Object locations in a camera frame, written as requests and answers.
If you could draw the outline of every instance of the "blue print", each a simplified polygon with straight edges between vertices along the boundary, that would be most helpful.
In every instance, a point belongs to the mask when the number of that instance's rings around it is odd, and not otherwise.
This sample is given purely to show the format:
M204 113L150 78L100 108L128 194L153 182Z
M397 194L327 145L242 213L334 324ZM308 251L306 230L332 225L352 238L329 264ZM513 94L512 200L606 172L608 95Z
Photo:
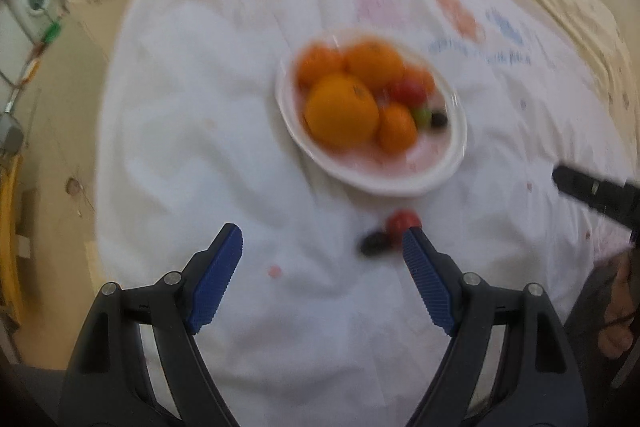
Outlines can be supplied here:
M515 42L519 46L524 45L520 32L511 26L511 23L500 12L498 12L497 9L491 8L490 10L487 10L486 18L500 28L500 32L505 38Z
M438 54L447 50L456 51L465 57L482 58L487 64L508 64L514 66L516 64L531 65L530 55L523 54L518 50L504 50L494 55L485 55L476 48L470 48L465 42L457 39L438 39L429 45L430 54Z

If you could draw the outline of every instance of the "wrinkled white cloth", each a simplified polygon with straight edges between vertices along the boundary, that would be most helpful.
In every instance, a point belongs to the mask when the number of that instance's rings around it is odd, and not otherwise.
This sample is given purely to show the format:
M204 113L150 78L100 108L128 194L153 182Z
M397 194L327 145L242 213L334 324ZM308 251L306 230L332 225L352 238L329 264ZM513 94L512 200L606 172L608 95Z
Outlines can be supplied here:
M280 117L281 57L355 25L422 52L458 91L466 156L424 196L346 187L297 149ZM448 337L401 257L363 259L358 239L394 209L414 208L463 271L514 289L540 282L564 320L594 260L623 248L628 232L559 196L558 160L619 180L633 174L591 71L535 6L134 0L100 121L98 247L111 278L145 285L236 223L244 255L196 341L240 424L404 425ZM478 396L490 389L497 348ZM150 365L157 383L157 357Z

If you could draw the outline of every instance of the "washing machine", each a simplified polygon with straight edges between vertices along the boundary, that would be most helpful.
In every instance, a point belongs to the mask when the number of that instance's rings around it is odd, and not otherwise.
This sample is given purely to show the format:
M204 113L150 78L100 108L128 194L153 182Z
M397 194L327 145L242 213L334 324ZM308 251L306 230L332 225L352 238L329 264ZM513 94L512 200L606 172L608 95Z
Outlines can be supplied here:
M58 0L5 0L16 22L31 42L42 40L51 24L61 15Z

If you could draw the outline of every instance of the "beige floor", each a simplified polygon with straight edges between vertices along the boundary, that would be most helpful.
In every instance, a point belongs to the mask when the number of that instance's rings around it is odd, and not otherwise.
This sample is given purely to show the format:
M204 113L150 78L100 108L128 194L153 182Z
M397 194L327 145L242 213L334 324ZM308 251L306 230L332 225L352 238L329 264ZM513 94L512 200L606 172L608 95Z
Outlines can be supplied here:
M31 238L31 259L19 259L26 317L14 341L24 362L37 367L66 367L101 282L90 269L96 120L126 3L72 7L17 104L26 133L19 231ZM84 194L66 194L70 177L81 182Z

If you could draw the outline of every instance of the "metal screw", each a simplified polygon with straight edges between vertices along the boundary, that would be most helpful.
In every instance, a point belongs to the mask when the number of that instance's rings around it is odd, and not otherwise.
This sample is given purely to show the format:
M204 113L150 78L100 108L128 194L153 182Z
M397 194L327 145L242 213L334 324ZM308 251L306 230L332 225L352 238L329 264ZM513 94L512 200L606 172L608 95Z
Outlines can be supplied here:
M102 295L111 295L114 291L116 291L117 288L118 287L116 283L108 282L107 284L104 284L102 288L100 288L100 293Z
M177 284L182 279L182 274L180 272L169 272L164 276L164 283L172 286Z
M545 292L544 288L536 282L531 283L527 288L529 289L529 293L536 297L540 297Z
M482 281L477 273L467 272L462 276L462 280L469 286L478 286Z

